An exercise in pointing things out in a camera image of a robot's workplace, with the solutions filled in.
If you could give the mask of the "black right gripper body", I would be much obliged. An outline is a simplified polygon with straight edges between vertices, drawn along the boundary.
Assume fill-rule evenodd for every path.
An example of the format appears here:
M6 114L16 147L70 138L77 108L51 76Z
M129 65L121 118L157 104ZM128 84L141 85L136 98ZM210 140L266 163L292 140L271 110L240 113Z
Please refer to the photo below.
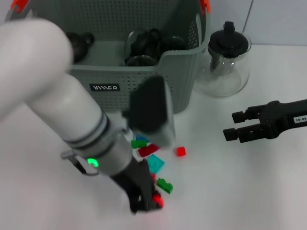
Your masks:
M273 101L260 113L261 129L266 139L277 138L289 129L307 126L307 101L291 103Z

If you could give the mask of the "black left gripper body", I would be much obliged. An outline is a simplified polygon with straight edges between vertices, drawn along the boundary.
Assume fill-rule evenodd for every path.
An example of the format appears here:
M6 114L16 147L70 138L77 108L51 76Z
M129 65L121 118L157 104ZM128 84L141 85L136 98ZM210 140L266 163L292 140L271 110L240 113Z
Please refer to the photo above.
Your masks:
M151 204L154 195L154 181L147 160L132 159L120 173L111 176L127 194L130 204Z

